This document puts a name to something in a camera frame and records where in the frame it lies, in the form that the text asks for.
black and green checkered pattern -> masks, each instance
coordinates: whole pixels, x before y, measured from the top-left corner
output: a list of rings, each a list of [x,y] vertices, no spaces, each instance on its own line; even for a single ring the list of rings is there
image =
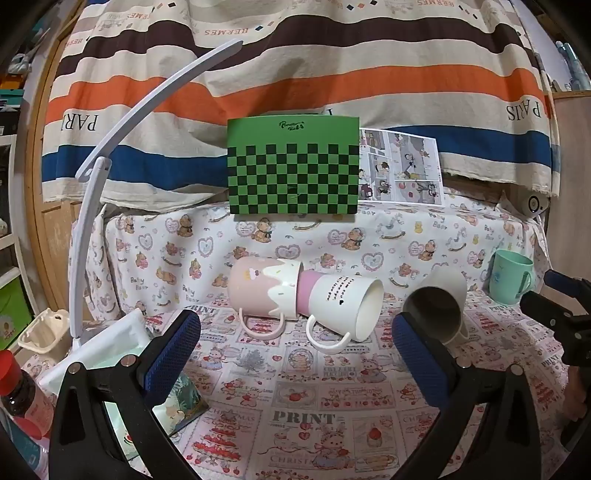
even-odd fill
[[[358,145],[229,147],[228,169],[230,213],[357,213]]]

green mug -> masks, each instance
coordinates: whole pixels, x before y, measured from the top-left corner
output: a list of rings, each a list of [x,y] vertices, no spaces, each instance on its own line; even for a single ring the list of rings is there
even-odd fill
[[[491,298],[504,305],[515,305],[534,283],[534,263],[510,250],[497,250],[488,286]]]

printed picture sheet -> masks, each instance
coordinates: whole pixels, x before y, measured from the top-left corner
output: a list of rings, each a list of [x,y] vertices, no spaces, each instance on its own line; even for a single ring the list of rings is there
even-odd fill
[[[361,128],[359,199],[443,205],[434,138]]]

human hand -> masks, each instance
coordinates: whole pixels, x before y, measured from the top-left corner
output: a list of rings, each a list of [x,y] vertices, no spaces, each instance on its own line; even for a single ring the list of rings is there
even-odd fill
[[[581,375],[579,367],[569,367],[569,382],[564,388],[564,414],[569,420],[577,421],[582,419],[587,413],[587,405],[585,404],[585,398],[587,392],[581,381]]]

dark brown stripe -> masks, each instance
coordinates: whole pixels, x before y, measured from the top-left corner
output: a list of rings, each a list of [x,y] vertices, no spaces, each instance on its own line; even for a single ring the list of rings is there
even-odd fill
[[[493,33],[485,33],[458,18],[420,18],[418,20],[398,20],[396,18],[369,18],[353,24],[336,22],[317,15],[295,15],[281,21],[267,37],[246,44],[233,57],[218,64],[214,70],[227,69],[252,60],[265,50],[292,45],[326,45],[331,47],[351,47],[374,40],[397,40],[422,42],[427,40],[467,40],[487,49],[491,53],[501,53],[509,44],[522,47],[530,63],[538,68],[534,53],[523,46],[517,32],[506,24],[498,24]],[[172,20],[153,23],[146,32],[123,30],[116,37],[92,37],[82,53],[62,58],[56,77],[76,71],[81,59],[94,57],[107,59],[119,50],[143,54],[159,45],[186,48],[197,57],[206,54],[211,48],[197,47],[191,29]]]

